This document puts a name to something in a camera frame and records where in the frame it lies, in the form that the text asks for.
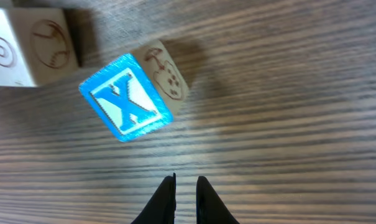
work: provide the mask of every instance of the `wooden toy cube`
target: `wooden toy cube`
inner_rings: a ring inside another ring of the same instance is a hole
[[[80,85],[80,91],[120,141],[173,121],[188,86],[160,41],[125,54]]]
[[[61,9],[0,9],[0,86],[40,86],[77,68]]]

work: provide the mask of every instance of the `blue letter x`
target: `blue letter x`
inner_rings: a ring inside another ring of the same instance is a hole
[[[113,92],[113,89],[110,86],[103,88],[94,94],[96,98],[102,98],[121,109],[121,131],[127,131],[134,127],[134,123],[130,119],[130,114],[137,116],[138,123],[142,123],[155,116],[153,111],[147,111],[129,100],[127,85],[130,79],[131,77],[129,75],[124,75],[114,82],[114,85],[120,90],[119,95]]]

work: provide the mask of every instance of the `wooden tabletop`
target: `wooden tabletop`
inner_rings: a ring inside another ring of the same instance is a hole
[[[0,87],[0,223],[130,223],[177,173],[240,223],[376,223],[376,0],[25,0],[62,7],[82,68]],[[162,39],[191,86],[175,122],[122,143],[78,91]]]

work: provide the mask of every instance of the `block face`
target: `block face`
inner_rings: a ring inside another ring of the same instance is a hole
[[[14,8],[7,16],[35,85],[54,82],[78,68],[61,9]]]
[[[133,50],[132,54],[170,111],[177,115],[189,94],[189,88],[164,45],[157,40]]]
[[[0,86],[32,86],[24,56],[6,11],[0,9]]]
[[[131,54],[123,55],[84,81],[80,91],[120,141],[135,139],[173,119]]]

